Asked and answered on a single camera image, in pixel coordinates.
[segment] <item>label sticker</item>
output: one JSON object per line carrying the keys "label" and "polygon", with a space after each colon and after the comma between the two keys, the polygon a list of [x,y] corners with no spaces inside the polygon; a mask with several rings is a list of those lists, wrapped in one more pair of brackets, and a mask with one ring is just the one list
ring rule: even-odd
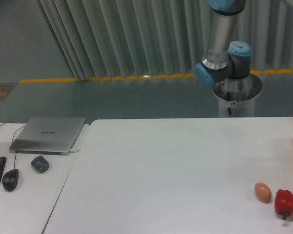
{"label": "label sticker", "polygon": [[0,84],[0,100],[5,100],[15,86],[16,83]]}
{"label": "label sticker", "polygon": [[224,62],[227,58],[227,52],[215,53],[211,49],[209,50],[208,60],[212,62]]}
{"label": "label sticker", "polygon": [[232,42],[230,45],[237,50],[241,50],[241,49],[245,48],[244,45],[238,43],[237,41]]}

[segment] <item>laptop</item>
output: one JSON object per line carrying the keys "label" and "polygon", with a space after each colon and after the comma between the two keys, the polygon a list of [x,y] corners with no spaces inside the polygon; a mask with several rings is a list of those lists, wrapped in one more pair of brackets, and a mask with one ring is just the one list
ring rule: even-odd
{"label": "laptop", "polygon": [[9,149],[16,153],[68,155],[84,121],[84,117],[32,117]]}

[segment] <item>brown egg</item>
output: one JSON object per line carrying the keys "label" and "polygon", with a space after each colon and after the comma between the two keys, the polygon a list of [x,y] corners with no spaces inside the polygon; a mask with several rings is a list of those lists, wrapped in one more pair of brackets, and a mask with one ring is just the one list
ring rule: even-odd
{"label": "brown egg", "polygon": [[272,196],[272,191],[270,188],[264,183],[257,183],[255,184],[255,193],[256,196],[263,202],[270,202],[270,198]]}

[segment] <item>mouse cable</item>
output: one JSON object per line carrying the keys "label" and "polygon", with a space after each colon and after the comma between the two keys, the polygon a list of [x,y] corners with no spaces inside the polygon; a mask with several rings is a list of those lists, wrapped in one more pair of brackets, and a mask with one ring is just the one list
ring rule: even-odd
{"label": "mouse cable", "polygon": [[[13,134],[13,137],[12,137],[12,143],[13,143],[13,139],[14,139],[15,133],[16,133],[18,130],[16,130],[16,131],[14,132],[14,134]],[[13,169],[15,169],[15,161],[16,161],[16,151],[15,151],[15,157],[14,157],[14,166],[13,166]]]}
{"label": "mouse cable", "polygon": [[5,122],[5,123],[3,123],[3,124],[0,124],[0,126],[4,125],[4,124],[6,124],[6,123],[14,123],[14,122],[12,122],[12,121],[7,121],[7,122]]}

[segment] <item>bell pepper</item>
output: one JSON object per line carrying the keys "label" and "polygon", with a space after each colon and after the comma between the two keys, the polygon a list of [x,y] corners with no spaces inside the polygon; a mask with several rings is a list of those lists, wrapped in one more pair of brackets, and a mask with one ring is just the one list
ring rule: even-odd
{"label": "bell pepper", "polygon": [[293,213],[293,194],[289,190],[279,189],[275,196],[274,209],[286,220]]}

